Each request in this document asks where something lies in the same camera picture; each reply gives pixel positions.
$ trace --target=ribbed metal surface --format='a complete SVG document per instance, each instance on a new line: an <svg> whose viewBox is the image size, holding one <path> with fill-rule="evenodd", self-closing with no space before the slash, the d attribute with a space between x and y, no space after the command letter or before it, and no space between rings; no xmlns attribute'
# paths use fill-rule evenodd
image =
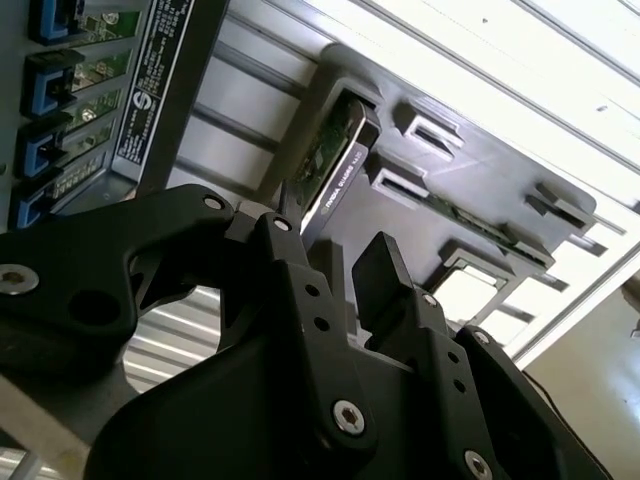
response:
<svg viewBox="0 0 640 480"><path fill-rule="evenodd" d="M219 341L220 296L198 288L140 319L124 356L125 371L143 392L215 354Z"/></svg>
<svg viewBox="0 0 640 480"><path fill-rule="evenodd" d="M5 450L4 452L2 452L2 455L0 455L0 480L8 480L24 456L25 453L18 450ZM59 480L62 477L60 477L60 475L58 475L55 470L44 466L40 469L40 473L36 478L38 480Z"/></svg>

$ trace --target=green circuit board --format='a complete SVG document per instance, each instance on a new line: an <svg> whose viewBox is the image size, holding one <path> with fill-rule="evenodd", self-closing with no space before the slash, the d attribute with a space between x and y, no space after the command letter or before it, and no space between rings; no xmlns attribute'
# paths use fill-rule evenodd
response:
<svg viewBox="0 0 640 480"><path fill-rule="evenodd" d="M309 153L293 182L300 188L302 209L306 211L318 195L332 167L349 140L349 105L352 100L341 96L314 138Z"/></svg>
<svg viewBox="0 0 640 480"><path fill-rule="evenodd" d="M111 138L112 129L113 125L107 125L106 127L103 127L100 130L96 131L95 133L87 135L78 143L67 147L66 150L69 158L77 158L80 155L87 153L92 148L95 148L98 145L109 140Z"/></svg>
<svg viewBox="0 0 640 480"><path fill-rule="evenodd" d="M105 57L95 62L84 62L76 65L72 91L77 92L83 88L97 85L98 83L119 77L127 73L131 51Z"/></svg>
<svg viewBox="0 0 640 480"><path fill-rule="evenodd" d="M47 197L60 200L96 173L102 167L103 161L104 153L95 158L79 160L67 165L64 172L47 188Z"/></svg>
<svg viewBox="0 0 640 480"><path fill-rule="evenodd" d="M92 121L106 115L118 108L118 100L120 99L120 90L107 92L88 102L75 105L67 110L73 115L73 120L67 125L67 132L71 132L77 128L87 125Z"/></svg>
<svg viewBox="0 0 640 480"><path fill-rule="evenodd" d="M138 29L140 12L118 12L87 15L80 19L80 28L88 35L73 46L109 42L133 37Z"/></svg>

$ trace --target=circuit board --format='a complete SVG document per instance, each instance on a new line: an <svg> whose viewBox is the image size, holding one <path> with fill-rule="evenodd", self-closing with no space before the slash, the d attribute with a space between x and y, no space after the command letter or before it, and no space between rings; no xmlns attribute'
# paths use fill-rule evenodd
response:
<svg viewBox="0 0 640 480"><path fill-rule="evenodd" d="M88 35L74 46L102 43L133 37L138 29L140 12L120 12L88 15L80 19L80 28Z"/></svg>
<svg viewBox="0 0 640 480"><path fill-rule="evenodd" d="M494 244L499 245L517 255L523 256L531 262L544 266L539 259L518 248L515 243L499 228L490 225L465 210L462 210L447 200L434 194L430 194L427 198L421 200L421 203L425 207L431 208L468 230L490 240Z"/></svg>
<svg viewBox="0 0 640 480"><path fill-rule="evenodd" d="M338 156L348 141L349 97L340 97L331 114L313 140L307 158L293 178L300 188L302 208L306 211L320 191Z"/></svg>
<svg viewBox="0 0 640 480"><path fill-rule="evenodd" d="M80 155L88 152L92 148L97 147L101 143L106 142L111 138L111 130L113 129L113 125L107 125L106 127L101 128L97 132L87 135L78 143L71 145L66 148L68 158L74 159L79 157Z"/></svg>
<svg viewBox="0 0 640 480"><path fill-rule="evenodd" d="M73 79L73 92L97 85L127 73L131 52L105 57L95 62L84 62L76 65Z"/></svg>
<svg viewBox="0 0 640 480"><path fill-rule="evenodd" d="M73 120L71 120L69 125L67 125L66 131L71 132L91 123L109 112L112 112L118 108L119 99L120 90L115 90L67 110L71 115L73 115Z"/></svg>
<svg viewBox="0 0 640 480"><path fill-rule="evenodd" d="M104 154L68 165L62 175L47 187L46 197L51 200L61 199L97 172L103 162Z"/></svg>

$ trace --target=screw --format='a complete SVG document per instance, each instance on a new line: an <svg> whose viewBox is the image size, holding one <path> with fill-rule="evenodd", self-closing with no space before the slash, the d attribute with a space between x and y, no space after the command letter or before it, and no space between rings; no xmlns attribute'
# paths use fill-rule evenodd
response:
<svg viewBox="0 0 640 480"><path fill-rule="evenodd" d="M364 432L364 416L358 407L348 400L338 400L333 406L333 419L338 428L354 437Z"/></svg>
<svg viewBox="0 0 640 480"><path fill-rule="evenodd" d="M285 222L281 218L276 218L273 221L273 223L276 224L276 227L278 227L280 230L284 230L285 232L288 232L289 230L291 230L291 225L289 225L287 222Z"/></svg>
<svg viewBox="0 0 640 480"><path fill-rule="evenodd" d="M220 200L211 196L204 197L204 204L214 210L222 210L224 208L224 204Z"/></svg>
<svg viewBox="0 0 640 480"><path fill-rule="evenodd" d="M491 468L478 453L473 450L467 450L464 452L464 461L467 464L469 470L474 477L478 480L492 480L493 473L491 473Z"/></svg>
<svg viewBox="0 0 640 480"><path fill-rule="evenodd" d="M115 25L120 21L120 14L118 13L103 13L102 19L109 25Z"/></svg>
<svg viewBox="0 0 640 480"><path fill-rule="evenodd" d="M38 274L24 265L0 265L0 293L21 295L38 286Z"/></svg>
<svg viewBox="0 0 640 480"><path fill-rule="evenodd" d="M90 108L85 108L82 111L82 121L83 122L90 122L91 120L95 120L97 117L98 117L98 115L96 114L96 112L94 112Z"/></svg>
<svg viewBox="0 0 640 480"><path fill-rule="evenodd" d="M433 298L431 295L429 295L428 293L425 293L425 294L422 296L422 298L424 298L424 299L427 301L427 303L428 303L430 306L432 306L433 308L435 308L435 307L437 307L437 306L438 306L438 301L437 301L435 298Z"/></svg>
<svg viewBox="0 0 640 480"><path fill-rule="evenodd" d="M485 345L489 345L489 343L490 343L489 337L487 337L484 332L475 331L475 332L473 332L473 334L482 343L484 343Z"/></svg>

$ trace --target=white wall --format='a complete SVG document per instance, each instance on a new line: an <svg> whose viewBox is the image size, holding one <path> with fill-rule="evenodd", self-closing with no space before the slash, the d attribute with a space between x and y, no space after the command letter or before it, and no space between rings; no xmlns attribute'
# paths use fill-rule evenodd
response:
<svg viewBox="0 0 640 480"><path fill-rule="evenodd" d="M640 479L639 316L618 290L527 368L616 480Z"/></svg>

